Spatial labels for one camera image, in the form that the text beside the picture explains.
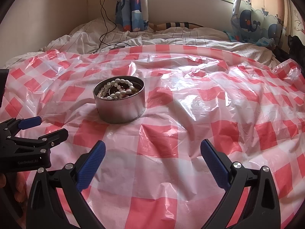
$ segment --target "white bedsheet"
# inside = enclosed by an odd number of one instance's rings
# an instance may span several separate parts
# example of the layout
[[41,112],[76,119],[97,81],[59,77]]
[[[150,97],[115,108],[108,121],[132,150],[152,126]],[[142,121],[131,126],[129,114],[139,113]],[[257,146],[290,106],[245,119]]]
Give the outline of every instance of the white bedsheet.
[[[114,28],[110,21],[106,21],[108,31]],[[40,49],[45,52],[57,49],[61,52],[71,52],[76,54],[90,54],[96,51],[100,45],[100,36],[107,32],[103,19],[95,19],[86,24],[76,27],[69,35],[64,35],[52,41],[46,47]],[[114,30],[108,33],[104,39],[107,46],[102,44],[97,52],[107,51],[115,47],[118,42],[125,42],[131,46],[150,45],[150,44],[176,44],[176,45],[197,45],[209,48],[216,48],[234,52],[241,56],[251,58],[272,69],[279,64],[275,59],[272,51],[265,47],[259,47],[250,43],[230,42],[226,33],[211,29],[197,28],[187,29],[181,27],[173,27],[164,31],[153,32],[148,29],[145,32],[121,32]],[[11,67],[16,61],[28,57],[35,56],[37,53],[27,53],[10,59],[4,68]]]

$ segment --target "jewelry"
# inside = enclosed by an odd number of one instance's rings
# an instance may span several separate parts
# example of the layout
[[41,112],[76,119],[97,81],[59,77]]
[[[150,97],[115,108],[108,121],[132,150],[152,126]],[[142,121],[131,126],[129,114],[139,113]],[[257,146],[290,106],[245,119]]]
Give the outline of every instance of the jewelry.
[[[118,91],[110,94],[109,91],[113,86],[116,87]],[[104,87],[99,91],[97,97],[107,100],[118,100],[132,95],[133,90],[138,92],[138,90],[133,86],[132,82],[117,78],[116,80],[105,84]]]

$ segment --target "finger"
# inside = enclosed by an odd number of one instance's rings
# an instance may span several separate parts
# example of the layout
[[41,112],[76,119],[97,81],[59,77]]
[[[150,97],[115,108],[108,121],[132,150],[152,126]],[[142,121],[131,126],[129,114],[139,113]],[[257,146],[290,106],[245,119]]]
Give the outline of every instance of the finger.
[[22,217],[21,218],[19,218],[18,220],[17,220],[17,223],[20,225],[20,227],[22,228],[22,229],[25,229],[26,227],[25,227],[25,219],[26,219],[26,209],[27,209],[27,204],[26,204],[26,202],[25,203],[23,203],[23,206],[22,206],[22,210],[23,210],[23,214],[22,214]]
[[21,193],[25,188],[25,176],[23,172],[18,172],[16,177],[16,189]]
[[15,200],[18,202],[24,202],[25,198],[26,198],[26,193],[25,193],[25,189],[22,190],[22,192],[16,192],[15,195]]
[[0,174],[0,188],[3,188],[6,185],[6,178],[4,174]]

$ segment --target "blue gripper pad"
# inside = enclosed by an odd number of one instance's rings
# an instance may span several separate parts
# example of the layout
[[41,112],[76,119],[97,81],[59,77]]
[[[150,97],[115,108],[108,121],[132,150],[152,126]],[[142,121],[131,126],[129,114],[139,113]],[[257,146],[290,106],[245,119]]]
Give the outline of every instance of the blue gripper pad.
[[97,169],[103,161],[106,154],[105,143],[99,140],[89,154],[83,166],[76,173],[76,188],[79,192],[89,187]]
[[39,116],[28,118],[25,120],[22,120],[18,124],[18,128],[21,130],[29,129],[32,127],[39,126],[41,124],[42,120]]
[[205,140],[201,142],[200,151],[218,187],[227,191],[230,187],[230,183],[229,172],[225,165]]

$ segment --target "plastic sheet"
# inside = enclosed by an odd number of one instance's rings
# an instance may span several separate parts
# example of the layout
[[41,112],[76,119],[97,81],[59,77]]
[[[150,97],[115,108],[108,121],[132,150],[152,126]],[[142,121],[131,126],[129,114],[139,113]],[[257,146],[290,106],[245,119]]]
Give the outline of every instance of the plastic sheet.
[[[110,125],[99,119],[92,91],[118,75],[144,80],[147,109],[129,124]],[[14,64],[0,119],[41,116],[41,126],[20,133],[29,138],[66,128],[68,140],[51,151],[51,169],[105,142],[106,157],[82,193],[107,229],[201,228],[224,194],[200,155],[203,139],[247,168],[270,167],[284,227],[305,197],[304,84],[292,60],[270,70],[205,47],[51,50]],[[34,175],[26,173],[28,193]]]

